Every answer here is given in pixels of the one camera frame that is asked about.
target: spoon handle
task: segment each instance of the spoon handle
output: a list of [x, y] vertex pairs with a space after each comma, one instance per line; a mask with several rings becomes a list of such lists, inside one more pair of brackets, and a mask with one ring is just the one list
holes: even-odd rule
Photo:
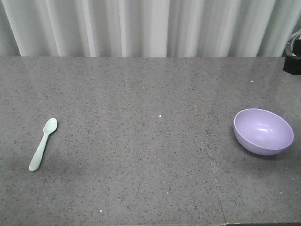
[[44, 136], [36, 150], [36, 153], [34, 154], [32, 161], [29, 164], [29, 170], [30, 171], [36, 171], [39, 166], [40, 163], [42, 161], [42, 157], [43, 157], [43, 153], [44, 153], [44, 149], [45, 149], [45, 145], [48, 139], [48, 135], [44, 133]]

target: gray countertop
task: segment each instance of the gray countertop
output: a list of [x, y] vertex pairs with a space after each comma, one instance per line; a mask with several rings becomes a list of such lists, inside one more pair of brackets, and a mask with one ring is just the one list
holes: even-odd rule
[[[0, 225], [300, 224], [301, 76], [283, 63], [0, 57]], [[290, 123], [287, 151], [240, 146], [250, 107]]]

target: purple bowl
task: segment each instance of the purple bowl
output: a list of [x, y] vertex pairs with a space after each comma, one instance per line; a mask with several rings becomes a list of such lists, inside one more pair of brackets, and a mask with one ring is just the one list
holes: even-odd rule
[[278, 154], [293, 142], [293, 130], [283, 118], [258, 108], [236, 114], [234, 133], [245, 149], [260, 155]]

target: light green spoon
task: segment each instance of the light green spoon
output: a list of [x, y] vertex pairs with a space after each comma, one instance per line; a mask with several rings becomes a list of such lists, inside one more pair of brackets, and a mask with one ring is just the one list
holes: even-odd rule
[[36, 171], [40, 163], [42, 161], [43, 153], [45, 150], [45, 145], [48, 139], [48, 136], [53, 133], [57, 128], [57, 120], [55, 118], [51, 118], [46, 122], [46, 125], [44, 126], [44, 136], [37, 148], [36, 153], [34, 154], [32, 161], [29, 164], [29, 170], [30, 171]]

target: bowl rim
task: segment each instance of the bowl rim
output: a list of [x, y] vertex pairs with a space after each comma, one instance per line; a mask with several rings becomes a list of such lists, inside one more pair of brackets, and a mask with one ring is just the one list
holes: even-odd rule
[[[241, 113], [244, 112], [244, 111], [249, 111], [249, 110], [259, 110], [259, 111], [269, 112], [269, 113], [271, 113], [271, 114], [277, 116], [278, 118], [280, 118], [282, 121], [284, 121], [285, 124], [288, 126], [288, 128], [290, 128], [291, 134], [292, 134], [292, 136], [293, 136], [291, 142], [290, 142], [287, 146], [285, 146], [285, 147], [283, 147], [283, 148], [275, 149], [275, 148], [266, 148], [266, 147], [263, 147], [263, 146], [254, 144], [253, 142], [251, 142], [251, 141], [249, 141], [248, 139], [246, 139], [246, 138], [239, 132], [239, 130], [237, 129], [236, 123], [235, 123], [235, 122], [236, 122], [236, 118], [237, 118], [237, 116], [238, 116], [239, 114], [241, 114]], [[270, 111], [268, 111], [268, 110], [265, 110], [265, 109], [260, 109], [260, 108], [247, 108], [247, 109], [241, 110], [240, 112], [238, 112], [238, 113], [235, 115], [234, 120], [233, 120], [233, 123], [234, 123], [234, 127], [235, 127], [236, 132], [237, 132], [244, 140], [246, 140], [246, 141], [249, 142], [250, 144], [252, 144], [252, 145], [254, 145], [254, 146], [256, 146], [256, 147], [262, 148], [262, 149], [271, 150], [271, 151], [283, 150], [283, 149], [288, 148], [288, 147], [293, 143], [293, 140], [294, 140], [294, 133], [293, 133], [293, 129], [292, 129], [292, 127], [290, 126], [290, 124], [288, 124], [288, 122], [287, 122], [286, 120], [284, 120], [282, 117], [280, 117], [279, 115], [277, 115], [277, 114], [275, 114], [275, 113], [273, 113], [273, 112], [270, 112]]]

